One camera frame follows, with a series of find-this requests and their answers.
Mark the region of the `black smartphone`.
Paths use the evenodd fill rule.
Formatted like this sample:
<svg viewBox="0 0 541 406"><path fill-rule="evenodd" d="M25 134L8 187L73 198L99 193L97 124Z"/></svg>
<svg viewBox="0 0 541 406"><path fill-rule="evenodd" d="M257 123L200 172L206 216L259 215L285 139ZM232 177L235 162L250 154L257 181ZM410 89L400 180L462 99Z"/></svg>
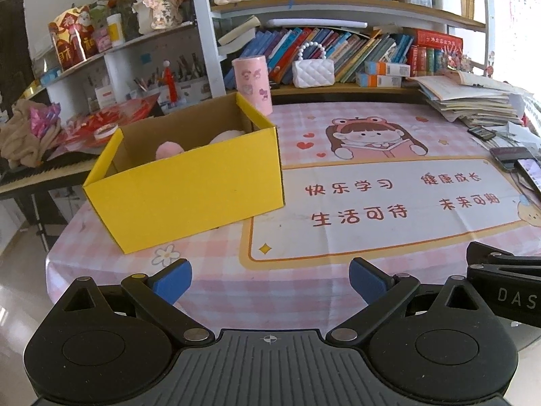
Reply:
<svg viewBox="0 0 541 406"><path fill-rule="evenodd" d="M492 157L507 172L517 172L525 178L532 190L540 194L540 162L525 147L490 149Z"/></svg>

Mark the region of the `white rabbit figurine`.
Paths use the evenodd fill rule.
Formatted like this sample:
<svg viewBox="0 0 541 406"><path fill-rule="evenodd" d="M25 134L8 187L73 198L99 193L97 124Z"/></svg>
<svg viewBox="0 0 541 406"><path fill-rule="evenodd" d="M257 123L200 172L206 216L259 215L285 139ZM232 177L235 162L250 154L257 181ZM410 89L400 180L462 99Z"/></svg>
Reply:
<svg viewBox="0 0 541 406"><path fill-rule="evenodd" d="M182 0L135 0L132 11L137 15L138 33L147 35L158 30L180 26Z"/></svg>

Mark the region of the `pink cartoon tablecloth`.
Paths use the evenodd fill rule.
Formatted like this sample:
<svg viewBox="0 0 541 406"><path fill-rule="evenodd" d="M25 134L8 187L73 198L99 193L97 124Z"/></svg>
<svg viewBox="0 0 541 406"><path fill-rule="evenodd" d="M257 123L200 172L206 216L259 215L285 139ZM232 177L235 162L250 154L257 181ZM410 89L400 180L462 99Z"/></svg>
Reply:
<svg viewBox="0 0 541 406"><path fill-rule="evenodd" d="M341 159L326 128L374 118L420 141L413 154ZM84 205L46 259L49 297L77 277L116 284L185 258L193 282L178 307L214 330L318 328L359 310L349 286L353 257L388 274L441 283L467 268L473 240L517 255L540 251L534 199L492 160L464 125L427 106L335 103L277 106L282 209L125 255Z"/></svg>

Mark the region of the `pink plush ball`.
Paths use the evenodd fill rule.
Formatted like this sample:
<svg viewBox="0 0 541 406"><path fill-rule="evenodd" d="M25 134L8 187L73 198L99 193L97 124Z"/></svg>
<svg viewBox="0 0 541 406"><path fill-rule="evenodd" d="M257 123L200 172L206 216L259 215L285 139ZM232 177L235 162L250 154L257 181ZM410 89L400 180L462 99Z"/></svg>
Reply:
<svg viewBox="0 0 541 406"><path fill-rule="evenodd" d="M224 132L220 133L219 135L217 135L216 137L214 137L210 141L210 144L221 143L221 142L224 142L224 141L227 141L227 140L231 140L232 138L241 137L243 135L245 135L244 131L240 131L240 130L236 130L236 129L224 131Z"/></svg>

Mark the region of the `pink chick toy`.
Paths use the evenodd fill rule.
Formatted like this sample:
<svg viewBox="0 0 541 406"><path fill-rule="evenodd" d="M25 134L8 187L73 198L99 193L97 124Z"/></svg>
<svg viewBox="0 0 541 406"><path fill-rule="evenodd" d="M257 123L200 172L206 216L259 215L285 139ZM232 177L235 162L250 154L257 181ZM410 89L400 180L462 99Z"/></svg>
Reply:
<svg viewBox="0 0 541 406"><path fill-rule="evenodd" d="M155 159L167 159L170 157L175 157L177 155L183 154L183 147L172 141L166 141L158 146L155 152Z"/></svg>

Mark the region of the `orange white box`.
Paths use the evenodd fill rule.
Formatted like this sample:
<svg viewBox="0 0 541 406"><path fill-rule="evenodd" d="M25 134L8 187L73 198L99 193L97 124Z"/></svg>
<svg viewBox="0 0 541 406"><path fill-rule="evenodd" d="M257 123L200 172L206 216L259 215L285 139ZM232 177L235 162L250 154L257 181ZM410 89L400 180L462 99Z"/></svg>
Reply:
<svg viewBox="0 0 541 406"><path fill-rule="evenodd" d="M363 88L400 88L403 78L411 75L411 66L393 62L365 62L356 74L356 83Z"/></svg>

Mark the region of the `pink cylinder canister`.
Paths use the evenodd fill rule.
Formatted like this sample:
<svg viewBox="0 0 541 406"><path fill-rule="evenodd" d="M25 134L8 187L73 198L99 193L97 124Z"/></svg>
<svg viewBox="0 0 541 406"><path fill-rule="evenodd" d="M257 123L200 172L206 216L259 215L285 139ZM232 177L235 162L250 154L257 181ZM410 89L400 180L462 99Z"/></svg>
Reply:
<svg viewBox="0 0 541 406"><path fill-rule="evenodd" d="M232 64L237 91L260 113L270 115L273 105L266 58L263 55L237 58Z"/></svg>

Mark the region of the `white quilted handbag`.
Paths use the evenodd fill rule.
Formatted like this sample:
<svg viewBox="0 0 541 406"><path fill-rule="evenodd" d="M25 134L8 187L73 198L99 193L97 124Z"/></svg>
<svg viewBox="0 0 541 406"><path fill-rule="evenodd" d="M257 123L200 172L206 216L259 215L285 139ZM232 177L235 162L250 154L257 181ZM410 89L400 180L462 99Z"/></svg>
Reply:
<svg viewBox="0 0 541 406"><path fill-rule="evenodd" d="M318 59L304 59L304 51L310 47L320 50ZM292 65L293 85L299 89L332 86L335 83L335 63L326 57L326 48L315 41L305 42L298 50Z"/></svg>

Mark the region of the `yellow cardboard box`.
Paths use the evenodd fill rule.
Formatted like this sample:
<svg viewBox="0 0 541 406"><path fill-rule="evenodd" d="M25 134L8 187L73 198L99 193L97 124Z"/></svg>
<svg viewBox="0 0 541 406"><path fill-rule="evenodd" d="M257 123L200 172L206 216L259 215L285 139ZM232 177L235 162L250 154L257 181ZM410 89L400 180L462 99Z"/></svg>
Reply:
<svg viewBox="0 0 541 406"><path fill-rule="evenodd" d="M166 141L183 154L156 160ZM238 93L149 117L116 130L84 192L126 254L259 216L285 205L278 130Z"/></svg>

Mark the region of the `red figure pen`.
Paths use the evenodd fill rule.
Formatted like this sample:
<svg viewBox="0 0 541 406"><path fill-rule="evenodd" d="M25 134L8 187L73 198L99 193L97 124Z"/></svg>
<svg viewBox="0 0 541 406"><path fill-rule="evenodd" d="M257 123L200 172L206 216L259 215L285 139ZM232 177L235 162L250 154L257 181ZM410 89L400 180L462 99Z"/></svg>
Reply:
<svg viewBox="0 0 541 406"><path fill-rule="evenodd" d="M170 102L176 103L178 101L176 82L174 80L172 71L170 69L170 62L168 60L163 62L163 80L164 84L166 84L168 87Z"/></svg>

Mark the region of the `white tape roll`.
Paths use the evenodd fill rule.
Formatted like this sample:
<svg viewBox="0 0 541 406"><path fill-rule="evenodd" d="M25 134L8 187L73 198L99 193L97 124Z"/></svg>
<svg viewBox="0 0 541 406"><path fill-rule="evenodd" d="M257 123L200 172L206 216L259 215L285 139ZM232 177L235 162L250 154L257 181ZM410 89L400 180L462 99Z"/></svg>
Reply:
<svg viewBox="0 0 541 406"><path fill-rule="evenodd" d="M94 139L96 141L106 139L107 137L112 137L118 129L117 124L107 124L94 131Z"/></svg>

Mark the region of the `red fortune god decoration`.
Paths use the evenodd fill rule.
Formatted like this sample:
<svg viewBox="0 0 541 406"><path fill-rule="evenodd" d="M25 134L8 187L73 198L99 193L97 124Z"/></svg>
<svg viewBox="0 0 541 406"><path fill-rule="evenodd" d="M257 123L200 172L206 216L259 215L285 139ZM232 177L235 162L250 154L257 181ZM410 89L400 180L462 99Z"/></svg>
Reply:
<svg viewBox="0 0 541 406"><path fill-rule="evenodd" d="M62 71L98 54L88 5L64 11L49 22L48 28Z"/></svg>

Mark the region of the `white pen holder box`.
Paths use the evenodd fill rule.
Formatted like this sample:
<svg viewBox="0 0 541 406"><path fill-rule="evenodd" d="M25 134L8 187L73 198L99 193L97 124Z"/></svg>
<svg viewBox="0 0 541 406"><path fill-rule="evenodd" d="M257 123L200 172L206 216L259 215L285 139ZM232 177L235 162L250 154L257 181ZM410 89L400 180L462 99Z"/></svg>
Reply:
<svg viewBox="0 0 541 406"><path fill-rule="evenodd" d="M183 104L193 105L212 97L207 76L178 82L176 88Z"/></svg>

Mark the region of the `white yellow bottle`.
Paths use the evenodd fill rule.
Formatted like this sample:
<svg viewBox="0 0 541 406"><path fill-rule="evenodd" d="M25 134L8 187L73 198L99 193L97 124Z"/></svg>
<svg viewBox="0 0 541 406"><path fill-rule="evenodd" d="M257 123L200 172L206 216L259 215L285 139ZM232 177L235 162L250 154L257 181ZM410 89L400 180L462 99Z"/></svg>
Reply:
<svg viewBox="0 0 541 406"><path fill-rule="evenodd" d="M107 31L113 48L126 42L120 13L115 13L107 17Z"/></svg>

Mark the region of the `black electric piano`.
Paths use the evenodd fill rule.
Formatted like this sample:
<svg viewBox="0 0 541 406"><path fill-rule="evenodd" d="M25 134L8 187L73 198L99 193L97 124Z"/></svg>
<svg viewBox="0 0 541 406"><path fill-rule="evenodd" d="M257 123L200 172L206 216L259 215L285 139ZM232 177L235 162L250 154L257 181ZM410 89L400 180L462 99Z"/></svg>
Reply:
<svg viewBox="0 0 541 406"><path fill-rule="evenodd" d="M36 169L8 173L1 180L1 200L82 185L97 158L96 154L71 152L46 161Z"/></svg>

